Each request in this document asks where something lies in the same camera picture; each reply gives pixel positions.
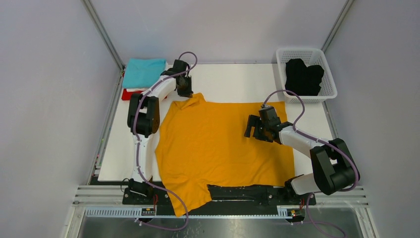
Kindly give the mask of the yellow t shirt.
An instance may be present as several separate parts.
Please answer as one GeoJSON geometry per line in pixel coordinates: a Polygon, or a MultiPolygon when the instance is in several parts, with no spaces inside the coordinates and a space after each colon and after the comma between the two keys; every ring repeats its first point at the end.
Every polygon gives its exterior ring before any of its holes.
{"type": "Polygon", "coordinates": [[[173,101],[159,127],[158,171],[176,216],[211,201],[209,185],[281,186],[295,175],[289,146],[245,137],[260,103],[173,101]]]}

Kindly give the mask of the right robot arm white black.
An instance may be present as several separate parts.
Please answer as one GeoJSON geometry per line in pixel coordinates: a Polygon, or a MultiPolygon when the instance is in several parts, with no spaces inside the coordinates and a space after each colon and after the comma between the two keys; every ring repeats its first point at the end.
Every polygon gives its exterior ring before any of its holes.
{"type": "Polygon", "coordinates": [[[272,106],[263,106],[257,116],[249,115],[244,136],[292,147],[310,159],[311,174],[291,178],[284,184],[282,195],[290,204],[297,204],[313,193],[331,195],[352,190],[360,180],[342,139],[326,141],[297,129],[293,123],[282,122],[272,106]]]}

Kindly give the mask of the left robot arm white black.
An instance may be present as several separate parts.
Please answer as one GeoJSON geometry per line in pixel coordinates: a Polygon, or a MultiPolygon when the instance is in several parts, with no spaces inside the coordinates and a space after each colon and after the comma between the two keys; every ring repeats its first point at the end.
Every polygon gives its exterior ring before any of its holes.
{"type": "Polygon", "coordinates": [[[171,68],[161,73],[152,87],[131,96],[127,125],[134,139],[134,168],[128,188],[124,192],[124,199],[133,199],[143,204],[152,201],[152,176],[144,171],[144,167],[150,165],[147,159],[151,158],[153,153],[151,139],[160,126],[159,105],[173,91],[180,97],[192,97],[192,78],[189,71],[194,66],[195,64],[190,66],[187,62],[176,59],[171,68]]]}

